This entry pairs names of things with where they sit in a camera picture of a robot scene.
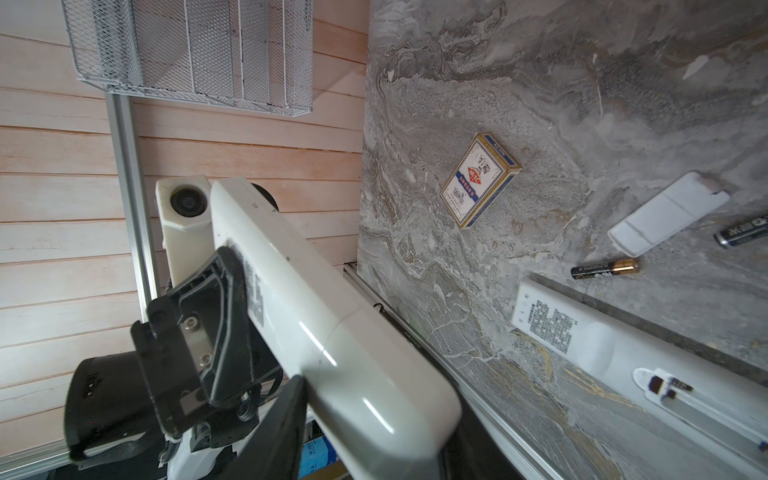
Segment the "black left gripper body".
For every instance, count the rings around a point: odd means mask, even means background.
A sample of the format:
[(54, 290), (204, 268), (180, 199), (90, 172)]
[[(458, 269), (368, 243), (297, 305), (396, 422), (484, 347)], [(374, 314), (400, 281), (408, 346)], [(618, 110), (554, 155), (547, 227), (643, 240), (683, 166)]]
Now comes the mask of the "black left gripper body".
[(258, 409), (274, 388), (282, 370), (252, 324), (250, 330), (255, 382), (240, 397), (221, 408), (208, 403), (198, 374), (208, 365), (211, 343), (194, 315), (179, 317), (171, 299), (155, 299), (148, 322), (138, 323), (131, 336), (161, 429), (171, 438), (191, 432), (196, 438), (244, 438), (259, 423)]

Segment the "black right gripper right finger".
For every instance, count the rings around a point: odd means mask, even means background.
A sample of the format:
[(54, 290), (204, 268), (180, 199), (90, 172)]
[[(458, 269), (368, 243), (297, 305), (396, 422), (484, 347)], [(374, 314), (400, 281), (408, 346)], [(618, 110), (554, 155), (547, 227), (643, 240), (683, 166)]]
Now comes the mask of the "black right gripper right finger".
[(509, 479), (510, 463), (470, 407), (440, 453), (442, 479)]

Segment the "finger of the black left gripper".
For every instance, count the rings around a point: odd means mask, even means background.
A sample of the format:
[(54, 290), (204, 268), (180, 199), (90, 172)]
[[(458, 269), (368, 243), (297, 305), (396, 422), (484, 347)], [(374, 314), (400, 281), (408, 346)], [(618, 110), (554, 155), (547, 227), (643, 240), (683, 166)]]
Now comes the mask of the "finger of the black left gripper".
[(211, 343), (211, 361), (198, 377), (216, 408), (240, 397), (255, 382), (245, 271), (231, 247), (218, 248), (180, 285), (167, 291), (179, 317), (196, 316)]

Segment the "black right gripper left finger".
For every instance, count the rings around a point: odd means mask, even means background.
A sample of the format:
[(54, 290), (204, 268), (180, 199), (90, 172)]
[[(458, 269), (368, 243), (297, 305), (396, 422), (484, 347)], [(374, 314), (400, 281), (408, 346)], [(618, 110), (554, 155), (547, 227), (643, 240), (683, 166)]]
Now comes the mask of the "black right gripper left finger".
[(307, 382), (302, 376), (294, 376), (244, 450), (218, 478), (297, 479), (307, 406)]

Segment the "white slim remote control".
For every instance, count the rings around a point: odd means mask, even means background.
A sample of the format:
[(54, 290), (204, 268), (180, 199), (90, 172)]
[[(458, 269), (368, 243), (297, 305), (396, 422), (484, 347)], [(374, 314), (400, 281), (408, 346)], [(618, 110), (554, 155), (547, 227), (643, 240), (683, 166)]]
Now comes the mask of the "white slim remote control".
[(512, 323), (749, 478), (766, 478), (766, 388), (528, 279)]

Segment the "white battery cover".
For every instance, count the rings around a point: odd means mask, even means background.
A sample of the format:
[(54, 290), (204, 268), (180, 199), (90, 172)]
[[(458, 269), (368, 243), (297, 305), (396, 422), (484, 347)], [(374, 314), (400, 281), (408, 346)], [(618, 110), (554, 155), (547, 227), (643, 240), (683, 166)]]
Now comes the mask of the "white battery cover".
[(626, 256), (637, 258), (730, 198), (717, 182), (691, 171), (613, 226), (608, 238)]

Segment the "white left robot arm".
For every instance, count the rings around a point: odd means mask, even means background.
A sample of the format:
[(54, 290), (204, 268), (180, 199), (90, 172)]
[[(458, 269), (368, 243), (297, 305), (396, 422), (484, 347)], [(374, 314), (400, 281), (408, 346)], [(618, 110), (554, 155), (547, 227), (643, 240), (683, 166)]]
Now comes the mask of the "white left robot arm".
[(246, 271), (217, 249), (130, 330), (129, 352), (77, 367), (65, 402), (71, 461), (101, 467), (157, 451), (170, 479), (211, 479), (259, 425), (283, 372), (248, 314)]

